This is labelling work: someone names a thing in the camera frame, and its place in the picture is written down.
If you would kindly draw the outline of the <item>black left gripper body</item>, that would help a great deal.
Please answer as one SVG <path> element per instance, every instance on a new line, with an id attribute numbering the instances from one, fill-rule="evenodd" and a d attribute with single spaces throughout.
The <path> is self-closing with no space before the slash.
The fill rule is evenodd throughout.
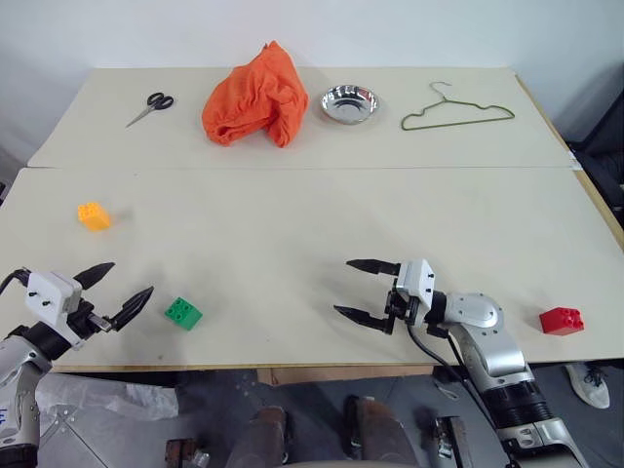
<path id="1" fill-rule="evenodd" d="M 107 317 L 100 317 L 93 304 L 83 298 L 78 302 L 76 311 L 67 315 L 69 328 L 82 340 L 86 341 L 99 332 L 111 332 L 112 323 Z"/>

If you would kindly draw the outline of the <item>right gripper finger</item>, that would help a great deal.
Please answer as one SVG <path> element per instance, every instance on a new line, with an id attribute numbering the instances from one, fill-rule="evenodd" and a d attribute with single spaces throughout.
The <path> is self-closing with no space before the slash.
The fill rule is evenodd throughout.
<path id="1" fill-rule="evenodd" d="M 351 259 L 347 260 L 345 264 L 374 275 L 384 274 L 398 277 L 401 270 L 400 263 L 392 263 L 374 258 Z"/>
<path id="2" fill-rule="evenodd" d="M 333 309 L 343 317 L 350 321 L 369 328 L 383 332 L 385 334 L 391 334 L 394 329 L 394 320 L 390 318 L 379 319 L 373 317 L 369 312 L 360 310 L 357 308 L 335 305 Z"/>

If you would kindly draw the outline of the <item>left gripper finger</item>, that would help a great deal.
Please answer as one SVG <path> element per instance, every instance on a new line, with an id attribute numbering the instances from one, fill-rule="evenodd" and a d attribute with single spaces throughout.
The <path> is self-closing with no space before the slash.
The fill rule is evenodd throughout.
<path id="1" fill-rule="evenodd" d="M 74 276 L 74 280 L 86 291 L 97 284 L 115 266 L 114 262 L 94 265 Z"/>
<path id="2" fill-rule="evenodd" d="M 153 291 L 154 288 L 149 287 L 143 291 L 137 292 L 124 302 L 121 310 L 110 319 L 111 328 L 118 332 L 133 320 L 143 309 Z"/>

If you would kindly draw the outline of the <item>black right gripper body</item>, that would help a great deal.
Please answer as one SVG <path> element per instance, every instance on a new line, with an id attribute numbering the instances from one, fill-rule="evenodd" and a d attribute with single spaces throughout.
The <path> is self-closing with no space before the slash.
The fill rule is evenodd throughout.
<path id="1" fill-rule="evenodd" d="M 414 295 L 401 296 L 394 281 L 386 297 L 384 313 L 386 314 L 384 332 L 392 334 L 397 320 L 403 321 L 407 327 L 413 327 L 420 306 L 420 299 Z"/>

